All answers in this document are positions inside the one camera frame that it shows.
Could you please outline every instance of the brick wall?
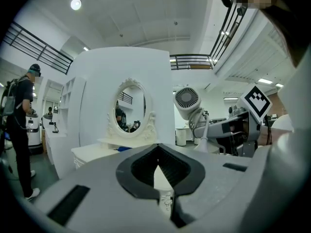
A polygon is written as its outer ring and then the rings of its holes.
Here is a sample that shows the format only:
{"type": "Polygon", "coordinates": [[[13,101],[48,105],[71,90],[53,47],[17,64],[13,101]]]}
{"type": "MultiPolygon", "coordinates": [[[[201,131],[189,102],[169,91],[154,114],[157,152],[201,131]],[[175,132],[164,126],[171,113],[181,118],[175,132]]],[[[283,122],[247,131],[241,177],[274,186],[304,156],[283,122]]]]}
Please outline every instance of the brick wall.
{"type": "Polygon", "coordinates": [[[268,116],[271,116],[272,114],[277,114],[277,117],[280,117],[282,115],[287,114],[287,111],[284,108],[284,105],[282,104],[281,100],[278,98],[277,93],[269,95],[268,98],[271,100],[273,104],[270,111],[268,112],[268,116]]]}

